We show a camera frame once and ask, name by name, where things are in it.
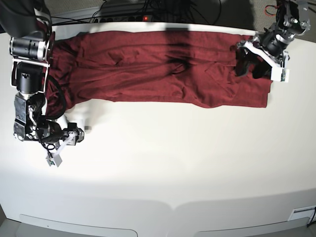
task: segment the red cloth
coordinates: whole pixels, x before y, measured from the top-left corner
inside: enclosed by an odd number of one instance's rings
[[[271,81],[237,78],[237,42],[248,37],[210,32],[101,32],[55,45],[49,74],[67,109],[90,99],[266,107]],[[49,85],[47,114],[61,109]]]

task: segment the black cable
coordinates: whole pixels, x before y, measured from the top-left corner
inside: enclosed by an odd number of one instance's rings
[[[196,4],[194,4],[191,0],[181,0],[181,4],[179,6],[180,21],[188,20],[190,23],[194,22],[192,14],[190,15],[190,13],[192,13],[190,10],[192,5]]]
[[[196,11],[203,19],[204,21],[206,21],[208,23],[208,25],[210,25],[210,23],[208,22],[208,20],[194,7],[194,6],[191,6],[191,8]]]
[[[67,102],[66,102],[66,98],[65,98],[65,95],[63,93],[63,90],[62,90],[61,86],[59,85],[58,81],[56,81],[56,79],[53,78],[52,76],[47,76],[47,80],[49,80],[58,90],[59,98],[61,100],[63,107],[62,107],[62,110],[58,114],[56,114],[54,116],[43,116],[42,118],[47,119],[47,120],[57,120],[65,113],[65,111],[67,109]]]
[[[133,12],[133,13],[129,13],[128,15],[130,16],[130,15],[136,14],[136,13],[142,11],[144,7],[145,7],[145,4],[142,6],[142,8],[138,9],[137,11],[135,11],[135,12]],[[94,18],[101,18],[101,17],[108,17],[108,16],[109,16],[109,15],[102,15],[102,16],[98,16],[98,17],[94,17]],[[123,19],[121,19],[121,21],[124,21],[124,20],[127,19],[129,16],[124,17]],[[54,24],[54,26],[60,25],[60,24],[65,24],[65,23],[73,23],[74,21],[88,20],[88,19],[91,19],[91,18],[92,18],[92,17],[85,17],[85,18],[81,18],[81,19],[77,19],[77,20],[71,19],[70,21],[64,21],[64,22],[61,22],[61,23],[56,23],[56,24]]]
[[[274,8],[274,9],[276,9],[276,10],[279,9],[278,6],[266,5],[266,7],[265,7],[265,15],[266,15],[266,16],[276,16],[277,14],[273,14],[273,13],[270,13],[270,12],[268,11],[268,8],[269,8],[269,7]]]
[[[149,2],[150,2],[149,0],[145,0],[144,6],[143,6],[143,12],[147,11],[148,6],[149,6]]]
[[[73,20],[70,20],[70,21],[63,21],[63,22],[60,22],[60,23],[55,23],[55,24],[53,24],[53,26],[59,26],[59,25],[65,24],[65,23],[80,24],[80,22],[78,22],[78,21],[83,21],[83,20],[88,20],[88,19],[91,19],[91,17],[80,18],[80,19],[77,19],[77,20],[73,19]]]
[[[51,18],[65,19],[65,20],[71,20],[71,21],[78,21],[78,22],[81,22],[81,23],[89,23],[89,22],[87,22],[87,21],[76,20],[76,19],[73,19],[73,18],[68,18],[68,17],[57,17],[57,16],[52,16]]]
[[[94,21],[95,16],[102,10],[104,4],[106,4],[106,3],[108,2],[107,0],[103,0],[103,1],[104,1],[104,3],[102,3],[100,9],[99,9],[98,11],[96,11],[96,12],[93,13],[93,15],[92,15],[92,17],[91,17],[91,19],[90,19],[90,21],[89,21],[90,23],[91,23],[91,20],[92,20],[92,22]]]
[[[311,226],[311,225],[313,225],[313,224],[316,223],[316,221],[313,221],[313,219],[315,218],[315,214],[316,214],[316,207],[315,207],[315,211],[314,211],[314,214],[313,214],[313,217],[312,217],[310,223],[307,224],[307,228],[308,228],[309,226]]]
[[[186,12],[186,15],[187,15],[188,19],[189,19],[193,24],[196,23],[196,21],[195,21],[195,19],[194,19],[194,16],[193,16],[191,10],[189,10],[189,12]]]
[[[316,10],[312,9],[311,7],[309,7],[308,9],[311,10],[313,13],[316,14]]]
[[[54,144],[48,144],[46,147],[49,151],[52,151],[56,148],[56,146]]]
[[[36,128],[35,128],[35,133],[36,133],[36,135],[37,135],[37,137],[38,137],[38,140],[37,140],[37,141],[41,144],[41,146],[42,146],[45,150],[47,150],[47,154],[48,154],[50,157],[52,157],[52,154],[51,154],[50,151],[54,150],[56,147],[55,147],[55,145],[54,145],[54,147],[53,147],[52,149],[50,149],[50,148],[49,148],[49,145],[46,146],[45,143],[42,141],[43,133],[42,133],[42,130],[39,130],[39,128],[38,128],[38,124],[39,124],[39,122],[40,122],[40,120],[39,120],[40,114],[41,114],[41,113],[39,112],[39,115],[38,115],[38,118],[37,118],[37,125],[36,125]]]
[[[162,20],[162,18],[161,18],[161,15],[164,13],[168,13],[166,9],[164,10],[161,8],[160,3],[161,2],[159,0],[150,0],[150,2],[149,2],[149,6],[153,10],[152,22],[155,19],[157,19],[160,22],[164,22],[164,20]]]
[[[221,17],[222,14],[222,1],[219,0],[219,12],[218,12],[218,16],[216,18],[216,20],[214,21],[213,25],[216,25],[216,23],[218,22],[219,18]]]

